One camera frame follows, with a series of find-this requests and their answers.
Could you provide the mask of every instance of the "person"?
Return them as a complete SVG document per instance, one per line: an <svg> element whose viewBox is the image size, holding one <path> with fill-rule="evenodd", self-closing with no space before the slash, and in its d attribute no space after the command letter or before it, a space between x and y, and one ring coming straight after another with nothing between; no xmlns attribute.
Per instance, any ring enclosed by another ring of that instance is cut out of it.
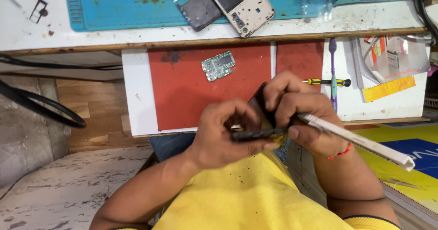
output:
<svg viewBox="0 0 438 230"><path fill-rule="evenodd" d="M263 94L266 109L276 109L278 127L286 127L296 112L342 127L330 100L290 72L275 76ZM290 139L313 156L326 209L298 191L272 152L276 144L231 142L226 123L233 116L245 125L260 125L254 109L233 99L207 106L194 137L174 135L155 145L151 139L158 157L166 159L120 187L97 211L90 229L145 230L173 198L154 229L399 229L378 178L347 141L306 125L288 129ZM171 144L176 151L156 149L171 150Z"/></svg>

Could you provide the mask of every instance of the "red thread bracelet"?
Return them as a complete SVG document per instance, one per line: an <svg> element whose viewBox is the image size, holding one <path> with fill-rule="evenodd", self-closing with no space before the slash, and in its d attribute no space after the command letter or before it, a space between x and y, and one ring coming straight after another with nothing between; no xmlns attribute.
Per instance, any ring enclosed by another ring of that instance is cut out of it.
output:
<svg viewBox="0 0 438 230"><path fill-rule="evenodd" d="M342 153L338 153L337 155L345 155L345 154L347 154L351 150L351 146L352 146L352 144L348 143L347 150L342 152ZM333 160L333 159L335 159L335 157L327 157L327 159L328 160Z"/></svg>

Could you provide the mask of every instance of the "screwdriver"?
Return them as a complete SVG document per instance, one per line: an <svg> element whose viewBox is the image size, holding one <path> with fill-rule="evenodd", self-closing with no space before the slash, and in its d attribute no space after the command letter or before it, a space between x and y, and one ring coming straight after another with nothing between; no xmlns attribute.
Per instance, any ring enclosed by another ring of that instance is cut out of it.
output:
<svg viewBox="0 0 438 230"><path fill-rule="evenodd" d="M322 85L322 84L326 84L326 85L330 85L331 84L331 80L320 80L320 79L307 79L307 81L303 81L308 83L309 85ZM346 80L336 80L337 85L338 86L344 86L344 87L349 87L351 85L351 80L350 79L346 79Z"/></svg>

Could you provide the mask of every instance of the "yellow shirt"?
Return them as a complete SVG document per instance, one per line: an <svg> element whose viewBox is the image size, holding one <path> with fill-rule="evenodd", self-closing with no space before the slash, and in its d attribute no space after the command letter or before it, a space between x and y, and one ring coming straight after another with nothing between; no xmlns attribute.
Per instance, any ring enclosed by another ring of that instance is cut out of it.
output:
<svg viewBox="0 0 438 230"><path fill-rule="evenodd" d="M272 152L193 177L154 227L173 229L399 230L371 216L342 220L301 194Z"/></svg>

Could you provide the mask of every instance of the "blue sign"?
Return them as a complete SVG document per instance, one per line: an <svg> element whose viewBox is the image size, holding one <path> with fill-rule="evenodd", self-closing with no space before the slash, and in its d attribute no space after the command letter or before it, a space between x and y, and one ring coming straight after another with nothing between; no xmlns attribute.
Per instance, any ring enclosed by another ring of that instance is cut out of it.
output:
<svg viewBox="0 0 438 230"><path fill-rule="evenodd" d="M381 144L409 155L415 162L415 170L438 179L438 144L419 138L382 142Z"/></svg>

